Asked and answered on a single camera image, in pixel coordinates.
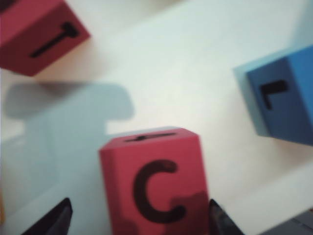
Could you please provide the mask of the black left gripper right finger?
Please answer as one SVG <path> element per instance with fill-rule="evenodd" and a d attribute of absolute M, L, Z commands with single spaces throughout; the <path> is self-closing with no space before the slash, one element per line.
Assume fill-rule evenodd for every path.
<path fill-rule="evenodd" d="M 226 211 L 214 199 L 209 201 L 209 234 L 244 235 Z"/>

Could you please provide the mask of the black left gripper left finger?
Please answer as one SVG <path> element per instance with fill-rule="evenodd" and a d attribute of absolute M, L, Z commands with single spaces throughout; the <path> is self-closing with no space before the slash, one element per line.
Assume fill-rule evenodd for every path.
<path fill-rule="evenodd" d="M 28 228 L 23 235 L 67 235 L 73 209 L 70 199 L 64 198 L 41 219 Z"/>

